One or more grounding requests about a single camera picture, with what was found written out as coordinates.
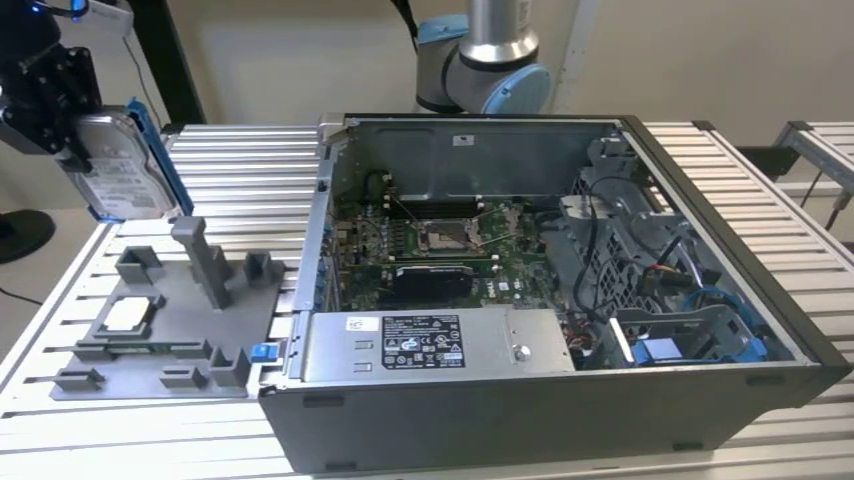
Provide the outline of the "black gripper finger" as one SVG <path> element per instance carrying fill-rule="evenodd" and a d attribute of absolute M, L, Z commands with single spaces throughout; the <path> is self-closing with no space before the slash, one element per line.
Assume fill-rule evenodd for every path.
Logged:
<path fill-rule="evenodd" d="M 91 156 L 75 129 L 8 96 L 1 97 L 1 141 L 25 155 L 51 155 L 65 172 L 92 171 Z"/>
<path fill-rule="evenodd" d="M 102 94 L 90 49 L 55 47 L 49 58 L 48 83 L 60 108 L 68 115 L 92 114 L 102 107 Z"/>

